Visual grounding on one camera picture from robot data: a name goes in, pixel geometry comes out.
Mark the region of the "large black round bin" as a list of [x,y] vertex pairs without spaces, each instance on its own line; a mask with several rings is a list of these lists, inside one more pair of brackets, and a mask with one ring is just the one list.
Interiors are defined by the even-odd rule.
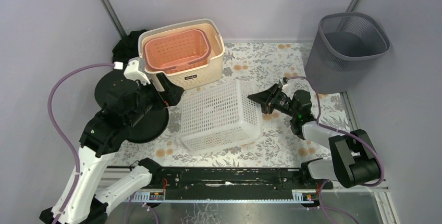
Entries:
[[99,80],[94,97],[104,114],[130,127],[127,140],[140,144],[151,142],[164,132],[169,112],[167,108],[138,109],[138,89],[138,81],[113,70]]

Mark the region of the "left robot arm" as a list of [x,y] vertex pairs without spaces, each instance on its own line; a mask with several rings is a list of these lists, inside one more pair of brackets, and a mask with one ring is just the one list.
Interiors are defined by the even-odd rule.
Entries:
[[168,108],[179,103],[184,92],[164,74],[158,75],[162,91],[141,80],[127,79],[121,70],[107,73],[95,88],[100,110],[86,124],[75,167],[59,201],[43,210],[43,223],[104,223],[108,215],[136,190],[160,185],[159,164],[144,159],[130,174],[102,192],[102,175],[124,141],[153,141],[165,130]]

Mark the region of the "white perforated plastic basket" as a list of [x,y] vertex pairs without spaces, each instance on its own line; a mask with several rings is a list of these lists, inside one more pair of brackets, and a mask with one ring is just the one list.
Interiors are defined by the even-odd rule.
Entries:
[[181,104],[180,140],[192,155],[256,141],[263,131],[258,92],[252,82],[232,80],[187,96]]

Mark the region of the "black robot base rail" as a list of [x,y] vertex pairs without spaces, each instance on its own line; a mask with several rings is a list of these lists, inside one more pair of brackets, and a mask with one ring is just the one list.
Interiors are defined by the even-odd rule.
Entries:
[[311,203],[331,182],[298,168],[163,167],[143,187],[154,201]]

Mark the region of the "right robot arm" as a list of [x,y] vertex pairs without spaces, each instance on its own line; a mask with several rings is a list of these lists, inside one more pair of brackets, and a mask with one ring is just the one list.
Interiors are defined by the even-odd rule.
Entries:
[[317,158],[301,164],[299,182],[303,187],[311,189],[320,180],[338,181],[345,188],[376,186],[383,181],[384,170],[367,132],[362,129],[346,132],[320,123],[311,112],[308,91],[297,90],[289,97],[281,84],[274,84],[265,91],[248,95],[248,99],[258,103],[264,114],[276,110],[289,116],[295,136],[330,150],[330,159]]

